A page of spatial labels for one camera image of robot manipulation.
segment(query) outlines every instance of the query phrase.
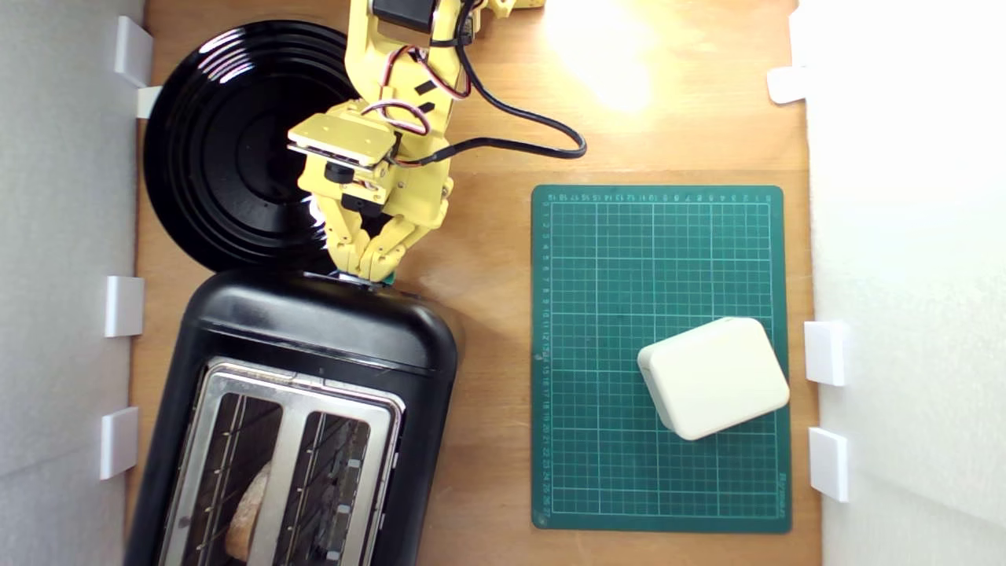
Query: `black toaster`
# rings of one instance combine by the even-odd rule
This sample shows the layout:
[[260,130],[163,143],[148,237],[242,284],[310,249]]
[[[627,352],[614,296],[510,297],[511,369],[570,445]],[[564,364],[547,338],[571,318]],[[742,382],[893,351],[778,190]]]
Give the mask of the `black toaster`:
[[387,287],[211,276],[182,320],[126,565],[413,564],[459,331]]

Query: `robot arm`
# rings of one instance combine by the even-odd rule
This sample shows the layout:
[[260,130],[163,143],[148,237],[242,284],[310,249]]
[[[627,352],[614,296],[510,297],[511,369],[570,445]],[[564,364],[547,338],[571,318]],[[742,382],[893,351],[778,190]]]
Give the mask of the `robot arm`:
[[[339,270],[383,279],[409,246],[440,227],[454,188],[451,155],[484,145],[539,147],[487,138],[452,146],[445,137],[454,103],[469,96],[473,82],[494,100],[465,72],[467,58],[458,43],[470,42],[478,32],[482,10],[506,17],[513,5],[513,0],[352,0],[346,69],[360,99],[316,114],[289,132],[290,149],[307,154],[299,185],[312,194]],[[382,19],[429,33],[430,45],[383,36],[377,29]],[[559,126],[576,136],[579,148],[539,149],[557,157],[582,155],[582,138]]]

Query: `black round tray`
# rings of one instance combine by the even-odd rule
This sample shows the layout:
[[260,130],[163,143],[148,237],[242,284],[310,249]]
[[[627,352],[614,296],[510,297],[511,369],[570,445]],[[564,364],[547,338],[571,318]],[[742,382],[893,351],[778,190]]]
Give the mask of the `black round tray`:
[[158,218],[194,259],[213,270],[334,269],[287,130],[357,98],[345,50],[334,29],[262,21],[206,41],[171,73],[147,124],[144,171]]

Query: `wooden table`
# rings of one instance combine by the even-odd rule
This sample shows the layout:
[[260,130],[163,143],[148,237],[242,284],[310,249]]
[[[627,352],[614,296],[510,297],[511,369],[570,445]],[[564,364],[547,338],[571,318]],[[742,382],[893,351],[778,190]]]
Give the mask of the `wooden table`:
[[[549,160],[477,150],[454,160],[445,225],[405,256],[398,286],[460,312],[468,350],[448,419],[421,564],[819,564],[821,510],[809,487],[802,324],[812,317],[807,149],[801,106],[769,102],[765,72],[788,64],[794,0],[548,0],[491,22],[472,47],[497,96],[573,125],[588,156]],[[149,0],[154,80],[234,25],[299,18],[345,29],[339,0]],[[564,143],[481,100],[450,135]],[[786,536],[538,531],[530,521],[529,199],[539,183],[774,183],[786,191],[794,528]],[[146,330],[131,400],[146,457],[182,310],[208,271],[154,216],[141,182],[137,270]],[[141,468],[130,478],[130,509]]]

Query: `grid lines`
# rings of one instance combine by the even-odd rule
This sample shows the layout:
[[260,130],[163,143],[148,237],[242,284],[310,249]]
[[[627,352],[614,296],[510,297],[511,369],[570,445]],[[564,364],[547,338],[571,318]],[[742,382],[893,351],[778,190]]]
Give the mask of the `grid lines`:
[[778,188],[546,189],[533,204],[535,523],[788,530],[788,409],[685,441],[636,366],[644,346],[722,317],[759,320],[785,360]]

